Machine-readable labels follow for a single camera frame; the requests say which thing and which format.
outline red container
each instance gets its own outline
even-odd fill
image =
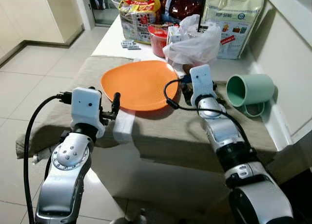
[[[162,48],[167,44],[168,31],[162,27],[148,26],[148,32],[150,33],[153,53],[159,57],[165,57]]]

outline red lid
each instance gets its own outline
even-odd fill
[[[157,26],[148,26],[148,32],[154,36],[167,38],[168,31]]]

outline white wall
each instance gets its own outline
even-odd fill
[[[295,143],[312,130],[312,48],[268,0],[250,46],[278,88],[276,104]]]
[[[94,25],[92,10],[89,8],[89,0],[76,0],[85,30],[91,30]]]
[[[22,38],[0,3],[0,57],[17,46]]]
[[[76,0],[47,0],[63,41],[73,36],[73,30],[81,31],[82,20]]]
[[[63,43],[46,0],[0,0],[0,4],[22,39]]]

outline green mug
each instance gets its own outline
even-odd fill
[[[265,74],[233,75],[226,84],[226,92],[234,107],[242,107],[248,117],[264,112],[265,102],[273,96],[275,85]]]

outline white floor tile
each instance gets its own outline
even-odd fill
[[[106,27],[94,27],[92,30],[84,31],[83,34],[73,43],[71,48],[78,47],[94,50],[108,31],[108,29],[109,28]]]
[[[28,45],[0,71],[45,75],[66,51],[65,48]]]
[[[28,218],[27,207],[26,207],[26,212],[24,213],[23,220],[21,221],[20,224],[29,224],[29,218]]]
[[[126,199],[114,199],[97,175],[89,170],[84,179],[84,193],[82,196],[80,215],[115,220],[124,217],[127,206]]]
[[[71,84],[72,79],[49,77],[40,81],[34,90],[23,100],[23,102],[17,107],[17,109],[9,116],[13,119],[29,120],[42,101],[48,97],[58,94],[59,92],[71,91],[67,87]],[[50,110],[54,107],[54,104],[58,100],[51,101],[39,112],[36,121],[42,122],[45,117],[49,114]]]
[[[47,75],[73,78],[92,51],[93,49],[80,48],[80,46],[71,49],[55,64]]]
[[[40,189],[41,189],[41,187],[42,187],[43,182],[44,182],[44,181],[42,180],[42,182],[41,182],[41,184],[39,185],[39,188],[38,188],[38,190],[37,190],[35,196],[32,196],[32,205],[33,205],[34,208],[36,208],[37,205],[38,205],[38,199],[39,199]]]
[[[3,224],[19,224],[25,214],[26,207],[0,201],[0,222]]]
[[[2,126],[2,124],[6,121],[6,118],[0,118],[0,127]]]
[[[0,127],[0,200],[25,205],[23,183],[23,160],[16,159],[15,140],[26,131],[28,122],[8,119]],[[32,198],[39,188],[43,177],[46,160],[37,165],[31,164],[29,159],[29,183]]]
[[[0,117],[7,118],[41,79],[39,75],[0,72]]]

